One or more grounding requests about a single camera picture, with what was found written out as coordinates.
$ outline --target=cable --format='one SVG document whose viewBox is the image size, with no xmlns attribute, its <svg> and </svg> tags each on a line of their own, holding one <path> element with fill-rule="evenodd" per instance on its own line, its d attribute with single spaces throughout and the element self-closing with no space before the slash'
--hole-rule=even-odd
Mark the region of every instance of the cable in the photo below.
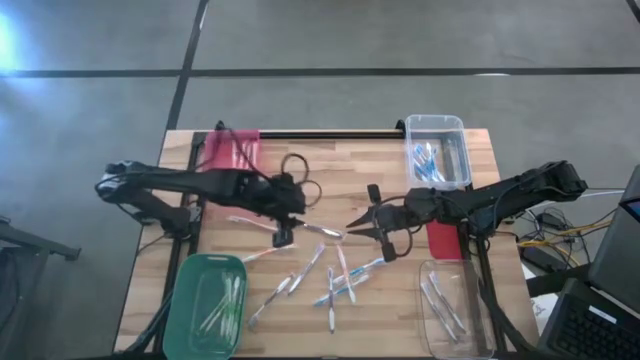
<svg viewBox="0 0 640 360">
<path fill-rule="evenodd" d="M 560 251 L 561 253 L 563 253 L 563 254 L 567 255 L 567 257 L 568 257 L 571 261 L 573 261 L 573 263 L 574 263 L 576 266 L 580 266 L 580 263 L 578 262 L 578 260 L 576 260 L 573 256 L 571 256 L 571 253 L 567 252 L 567 250 L 565 250 L 565 249 L 563 249 L 563 248 L 561 248 L 561 247 L 559 247 L 559 246 L 557 246 L 557 245 L 555 245 L 555 244 L 551 244 L 551 243 L 549 243 L 549 244 L 547 244 L 547 245 L 545 245 L 545 246 L 549 246 L 549 247 L 551 247 L 552 249 L 555 249 L 555 250 L 557 250 L 557 251 Z"/>
<path fill-rule="evenodd" d="M 151 246 L 151 245 L 153 245 L 153 244 L 157 243 L 158 241 L 160 241 L 160 240 L 162 240 L 162 239 L 164 239 L 164 238 L 166 238 L 166 237 L 168 237 L 168 235 L 167 235 L 167 234 L 162 234 L 162 235 L 161 235 L 160 237 L 158 237 L 157 239 L 155 239 L 155 240 L 153 240 L 153 241 L 151 241 L 151 242 L 149 242 L 149 243 L 145 244 L 143 247 L 141 247 L 140 249 L 138 249 L 138 251 L 136 252 L 136 256 L 140 255 L 140 254 L 142 253 L 142 251 L 144 251 L 144 249 L 148 248 L 149 246 Z"/>
<path fill-rule="evenodd" d="M 562 262 L 564 262 L 565 264 L 565 270 L 567 267 L 573 267 L 571 266 L 571 259 L 569 259 L 569 257 L 567 256 L 566 253 L 563 253 L 561 250 L 561 248 L 557 247 L 557 246 L 548 246 L 548 248 L 550 248 L 551 250 L 553 250 L 556 254 L 558 254 L 558 256 L 560 257 L 560 259 L 562 259 Z"/>
<path fill-rule="evenodd" d="M 498 204 L 500 204 L 500 200 L 502 200 L 502 198 L 511 190 L 517 188 L 518 186 L 520 186 L 520 182 L 513 184 L 511 187 L 509 187 L 508 189 L 506 189 L 505 191 L 502 192 L 502 194 L 500 194 L 500 196 L 498 196 L 498 199 L 496 200 L 496 203 L 493 205 L 493 231 L 495 232 L 498 229 Z"/>
<path fill-rule="evenodd" d="M 586 233 L 582 234 L 582 236 L 587 236 L 587 235 L 589 235 L 589 234 L 593 234 L 594 232 L 597 232 L 597 231 L 600 231 L 600 230 L 606 229 L 606 228 L 608 228 L 608 227 L 609 227 L 609 225 L 607 225 L 607 226 L 603 226 L 603 227 L 601 227 L 601 228 L 597 228 L 597 229 L 594 229 L 594 230 L 591 230 L 591 231 L 587 231 Z"/>
<path fill-rule="evenodd" d="M 411 230 L 407 229 L 407 234 L 409 234 L 409 246 L 407 247 L 407 250 L 405 250 L 402 254 L 396 254 L 397 257 L 405 257 L 409 255 L 411 249 L 413 248 L 413 234 L 411 233 Z"/>
<path fill-rule="evenodd" d="M 229 131 L 229 134 L 231 134 L 231 137 L 233 138 L 233 141 L 236 143 L 236 146 L 238 147 L 238 150 L 240 151 L 240 154 L 242 155 L 242 157 L 244 158 L 244 160 L 247 162 L 247 164 L 249 165 L 249 167 L 251 168 L 251 170 L 255 171 L 260 177 L 264 178 L 271 186 L 276 187 L 274 185 L 274 182 L 271 178 L 269 178 L 268 176 L 266 176 L 264 173 L 262 173 L 260 170 L 258 170 L 258 168 L 256 168 L 256 166 L 253 164 L 253 162 L 249 159 L 249 156 L 247 156 L 247 153 L 244 151 L 244 149 L 242 148 L 242 145 L 240 143 L 240 140 L 238 139 L 238 136 L 235 134 L 235 132 L 230 129 L 230 128 L 225 128 L 225 130 Z M 287 164 L 287 162 L 291 159 L 291 158 L 298 158 L 300 160 L 302 160 L 302 163 L 304 164 L 304 175 L 302 177 L 302 180 L 295 183 L 298 186 L 302 186 L 303 184 L 307 184 L 307 183 L 311 183 L 311 184 L 315 184 L 318 187 L 319 193 L 318 193 L 318 197 L 312 201 L 310 204 L 305 204 L 305 207 L 311 207 L 316 205 L 320 199 L 322 199 L 322 186 L 320 186 L 320 184 L 314 180 L 309 180 L 309 173 L 310 173 L 310 169 L 309 169 L 309 162 L 307 161 L 307 159 L 298 154 L 298 153 L 288 153 L 286 154 L 283 158 L 282 161 L 280 162 L 280 173 L 284 174 L 285 173 L 285 166 Z"/>
<path fill-rule="evenodd" d="M 310 172 L 309 163 L 307 162 L 307 159 L 304 158 L 304 156 L 302 156 L 302 155 L 300 155 L 298 153 L 288 153 L 282 158 L 282 162 L 280 163 L 280 173 L 281 174 L 285 173 L 284 170 L 285 170 L 286 164 L 291 158 L 300 159 L 302 161 L 302 164 L 304 164 L 304 175 L 302 176 L 302 180 L 300 180 L 296 184 L 300 185 L 300 184 L 305 183 L 307 181 L 307 179 L 309 178 L 309 172 Z"/>
<path fill-rule="evenodd" d="M 314 180 L 305 180 L 300 185 L 303 185 L 303 184 L 314 184 L 318 187 L 318 197 L 316 197 L 316 199 L 313 200 L 310 204 L 305 204 L 306 207 L 312 207 L 315 204 L 317 204 L 320 201 L 320 199 L 322 199 L 322 186 L 320 186 L 320 184 L 318 184 L 318 182 Z"/>
<path fill-rule="evenodd" d="M 417 234 L 418 231 L 422 230 L 422 224 L 418 226 L 415 230 L 411 231 L 411 235 Z"/>
</svg>

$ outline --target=green plastic tray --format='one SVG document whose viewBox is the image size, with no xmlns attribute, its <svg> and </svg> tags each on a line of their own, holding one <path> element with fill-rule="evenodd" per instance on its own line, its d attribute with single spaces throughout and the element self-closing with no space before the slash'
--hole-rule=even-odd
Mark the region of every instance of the green plastic tray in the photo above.
<svg viewBox="0 0 640 360">
<path fill-rule="evenodd" d="M 203 322 L 223 299 L 230 297 L 224 277 L 232 279 L 232 295 L 236 292 L 233 290 L 235 279 L 238 279 L 237 299 L 220 306 L 223 308 L 221 315 L 205 333 L 200 329 Z M 247 269 L 240 259 L 216 254 L 189 256 L 180 267 L 173 291 L 163 342 L 167 358 L 230 358 L 240 342 L 246 294 Z"/>
</svg>

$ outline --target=black cable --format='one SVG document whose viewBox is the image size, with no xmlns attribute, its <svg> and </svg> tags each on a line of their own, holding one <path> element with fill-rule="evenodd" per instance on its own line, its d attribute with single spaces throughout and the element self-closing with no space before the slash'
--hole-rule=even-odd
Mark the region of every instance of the black cable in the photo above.
<svg viewBox="0 0 640 360">
<path fill-rule="evenodd" d="M 255 164 L 253 164 L 253 162 L 249 159 L 249 156 L 247 156 L 247 153 L 244 151 L 244 149 L 242 149 L 242 145 L 240 143 L 240 139 L 238 139 L 238 136 L 236 135 L 236 133 L 230 129 L 230 128 L 225 128 L 225 130 L 229 131 L 229 134 L 231 134 L 231 137 L 233 138 L 233 141 L 236 143 L 236 146 L 238 147 L 238 150 L 240 151 L 240 154 L 242 155 L 242 157 L 244 158 L 244 160 L 247 162 L 247 164 L 249 165 L 249 168 L 251 168 L 251 170 L 255 171 L 256 173 L 258 173 L 258 175 L 262 178 L 264 178 L 269 184 L 271 184 L 271 186 L 274 186 L 273 181 L 266 176 L 264 173 L 262 173 L 260 170 L 258 170 L 255 166 Z M 311 184 L 315 184 L 318 187 L 319 193 L 318 193 L 318 197 L 312 201 L 310 204 L 305 204 L 305 207 L 311 207 L 316 205 L 320 199 L 322 198 L 322 186 L 320 186 L 320 184 L 314 180 L 309 180 L 309 173 L 310 173 L 310 169 L 309 169 L 309 162 L 307 161 L 307 159 L 298 154 L 298 153 L 288 153 L 286 154 L 283 158 L 282 161 L 280 162 L 280 173 L 284 174 L 285 173 L 285 165 L 286 163 L 291 159 L 291 158 L 298 158 L 300 160 L 302 160 L 302 163 L 304 164 L 304 168 L 305 168 L 305 173 L 302 177 L 302 180 L 297 182 L 296 185 L 298 186 L 302 186 L 303 184 L 306 183 L 311 183 Z"/>
<path fill-rule="evenodd" d="M 396 254 L 397 257 L 405 257 L 409 255 L 411 249 L 413 249 L 413 234 L 411 233 L 411 230 L 407 229 L 407 234 L 409 234 L 409 246 L 407 247 L 407 250 L 405 250 L 405 252 L 403 252 L 402 254 Z"/>
<path fill-rule="evenodd" d="M 579 239 L 582 243 L 582 249 L 584 249 L 584 254 L 587 257 L 587 264 L 591 264 L 591 255 L 589 254 L 589 249 L 587 248 L 587 242 L 584 240 L 584 236 L 582 236 L 580 232 L 578 232 L 578 234 L 580 235 Z"/>
<path fill-rule="evenodd" d="M 417 234 L 418 231 L 422 230 L 422 224 L 420 226 L 418 226 L 415 230 L 410 230 L 411 231 L 411 235 Z"/>
<path fill-rule="evenodd" d="M 471 215 L 469 215 L 469 211 L 467 211 L 465 208 L 463 208 L 463 207 L 462 207 L 462 205 L 458 204 L 458 202 L 457 202 L 457 201 L 453 200 L 452 198 L 450 198 L 450 197 L 448 197 L 448 196 L 442 195 L 442 194 L 438 195 L 437 197 L 438 197 L 438 198 L 440 198 L 440 199 L 442 199 L 442 200 L 446 200 L 446 201 L 448 201 L 450 204 L 453 204 L 453 206 L 455 206 L 456 208 L 458 208 L 458 210 L 460 210 L 460 211 L 461 211 L 461 212 L 466 216 L 467 221 L 468 221 L 471 225 L 475 226 L 477 229 L 479 229 L 479 228 L 480 228 L 480 227 L 478 226 L 478 224 L 477 224 L 475 221 L 473 221 L 473 220 L 471 219 Z"/>
<path fill-rule="evenodd" d="M 569 264 L 569 260 L 571 259 L 571 254 L 573 254 L 573 244 L 569 243 L 569 255 L 567 255 L 567 263 L 566 263 L 566 265 L 564 267 L 565 270 L 567 270 L 567 269 L 569 269 L 571 267 L 571 265 Z"/>
<path fill-rule="evenodd" d="M 157 239 L 145 244 L 143 247 L 141 247 L 140 249 L 138 249 L 138 251 L 136 252 L 136 256 L 140 255 L 142 253 L 142 251 L 144 251 L 144 249 L 148 248 L 149 246 L 157 243 L 158 241 L 166 238 L 168 235 L 167 234 L 162 234 L 162 236 L 158 237 Z"/>
<path fill-rule="evenodd" d="M 484 250 L 486 252 L 488 252 L 489 249 L 491 249 L 491 241 L 489 241 L 489 239 L 486 238 L 486 237 L 483 238 L 482 246 L 484 246 Z M 471 242 L 467 243 L 467 251 L 469 252 L 469 254 L 471 254 L 473 256 L 478 256 L 478 254 L 476 254 L 473 251 L 471 251 Z"/>
<path fill-rule="evenodd" d="M 322 186 L 320 186 L 320 184 L 318 184 L 318 182 L 314 180 L 305 180 L 303 183 L 299 185 L 302 186 L 303 184 L 314 184 L 318 187 L 318 196 L 316 197 L 316 199 L 313 200 L 310 204 L 305 204 L 306 207 L 312 207 L 315 204 L 317 204 L 320 201 L 320 199 L 322 199 Z"/>
<path fill-rule="evenodd" d="M 509 191 L 517 188 L 518 186 L 520 186 L 520 183 L 516 183 L 516 184 L 510 186 L 508 189 L 503 191 L 502 194 L 500 194 L 500 196 L 498 196 L 498 199 L 496 200 L 496 203 L 493 205 L 493 231 L 496 231 L 498 229 L 498 205 L 500 204 L 500 200 L 502 200 L 502 198 Z"/>
<path fill-rule="evenodd" d="M 9 261 L 13 263 L 13 279 L 16 296 L 15 300 L 13 301 L 13 305 L 11 305 L 11 309 L 9 309 L 9 312 L 7 313 L 7 316 L 5 316 L 2 322 L 0 322 L 0 334 L 2 334 L 2 331 L 5 329 L 7 324 L 9 324 L 9 320 L 11 320 L 11 317 L 18 307 L 18 303 L 20 302 L 20 279 L 18 278 L 18 262 L 15 259 L 15 254 L 11 254 L 7 251 L 6 256 L 7 263 Z"/>
<path fill-rule="evenodd" d="M 593 234 L 593 233 L 594 233 L 594 232 L 596 232 L 596 231 L 604 230 L 604 229 L 606 229 L 606 228 L 608 228 L 608 227 L 609 227 L 609 225 L 607 225 L 607 226 L 603 226 L 603 227 L 601 227 L 601 228 L 597 228 L 597 229 L 594 229 L 594 230 L 587 231 L 586 233 L 582 234 L 582 236 L 587 236 L 587 235 L 589 235 L 589 234 Z"/>
<path fill-rule="evenodd" d="M 616 212 L 616 210 L 618 210 L 618 208 L 617 208 L 617 207 L 616 207 L 615 209 L 613 209 L 613 210 L 609 211 L 608 213 L 606 213 L 606 214 L 605 214 L 603 217 L 601 217 L 600 219 L 598 219 L 598 220 L 596 220 L 596 221 L 592 222 L 591 224 L 587 224 L 587 225 L 583 225 L 583 226 L 595 225 L 595 224 L 599 223 L 600 221 L 602 221 L 602 220 L 604 220 L 604 219 L 608 218 L 608 217 L 609 217 L 609 215 L 611 215 L 611 214 L 613 214 L 614 212 Z"/>
<path fill-rule="evenodd" d="M 280 173 L 281 174 L 285 173 L 286 164 L 289 160 L 291 160 L 291 158 L 300 159 L 302 161 L 302 164 L 304 164 L 304 175 L 302 176 L 302 180 L 296 183 L 298 185 L 304 184 L 305 182 L 307 182 L 307 179 L 309 178 L 309 172 L 310 172 L 309 163 L 307 162 L 307 159 L 304 158 L 304 156 L 298 153 L 288 153 L 282 158 L 282 162 L 280 163 Z"/>
</svg>

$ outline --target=laptop keyboard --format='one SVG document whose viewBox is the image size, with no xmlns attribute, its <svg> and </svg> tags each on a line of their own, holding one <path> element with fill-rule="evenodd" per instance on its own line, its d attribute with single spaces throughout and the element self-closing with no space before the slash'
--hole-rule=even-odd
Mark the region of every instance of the laptop keyboard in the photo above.
<svg viewBox="0 0 640 360">
<path fill-rule="evenodd" d="M 579 359 L 640 359 L 640 337 L 584 308 L 569 307 L 553 347 Z"/>
</svg>

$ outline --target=concrete floor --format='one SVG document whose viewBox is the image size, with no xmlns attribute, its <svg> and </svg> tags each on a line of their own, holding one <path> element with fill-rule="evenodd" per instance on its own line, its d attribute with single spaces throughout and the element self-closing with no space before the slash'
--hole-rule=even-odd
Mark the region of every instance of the concrete floor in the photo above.
<svg viewBox="0 0 640 360">
<path fill-rule="evenodd" d="M 180 69 L 197 6 L 0 0 L 0 70 Z M 193 68 L 640 66 L 639 35 L 624 0 L 212 0 Z M 93 184 L 109 161 L 157 161 L 177 84 L 0 78 L 0 214 L 83 248 L 48 265 L 20 358 L 110 352 L 140 228 Z M 640 163 L 639 93 L 640 75 L 198 78 L 177 127 L 389 128 L 453 114 L 490 130 L 503 177 L 567 159 L 590 186 L 618 188 Z M 561 207 L 580 224 L 617 200 Z"/>
</svg>

